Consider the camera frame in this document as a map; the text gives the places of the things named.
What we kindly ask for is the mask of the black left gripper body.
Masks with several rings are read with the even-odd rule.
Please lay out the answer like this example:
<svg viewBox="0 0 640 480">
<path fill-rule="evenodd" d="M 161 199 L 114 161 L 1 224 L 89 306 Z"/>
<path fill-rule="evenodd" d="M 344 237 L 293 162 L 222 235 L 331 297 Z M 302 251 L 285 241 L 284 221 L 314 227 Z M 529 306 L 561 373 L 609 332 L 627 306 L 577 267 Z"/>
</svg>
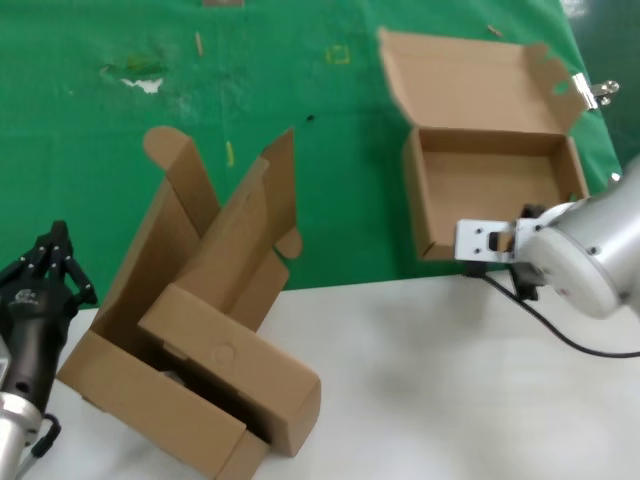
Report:
<svg viewBox="0 0 640 480">
<path fill-rule="evenodd" d="M 63 283 L 15 280 L 1 288 L 10 324 L 5 339 L 11 362 L 1 391 L 35 406 L 48 404 L 61 352 L 77 308 Z"/>
</svg>

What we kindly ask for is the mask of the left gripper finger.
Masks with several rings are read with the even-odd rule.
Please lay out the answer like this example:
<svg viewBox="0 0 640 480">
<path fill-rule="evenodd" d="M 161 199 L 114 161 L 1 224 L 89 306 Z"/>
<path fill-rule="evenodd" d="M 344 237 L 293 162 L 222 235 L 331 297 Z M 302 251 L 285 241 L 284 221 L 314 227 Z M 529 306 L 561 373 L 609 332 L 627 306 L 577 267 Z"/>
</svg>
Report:
<svg viewBox="0 0 640 480">
<path fill-rule="evenodd" d="M 5 287 L 16 280 L 42 278 L 49 269 L 55 233 L 56 223 L 53 223 L 47 233 L 36 239 L 31 250 L 3 268 L 1 270 L 1 286 Z"/>
<path fill-rule="evenodd" d="M 73 245 L 66 222 L 54 221 L 50 233 L 49 280 L 65 285 L 65 279 L 69 277 L 78 288 L 78 292 L 72 296 L 75 304 L 96 305 L 98 299 L 94 286 L 73 256 Z"/>
</svg>

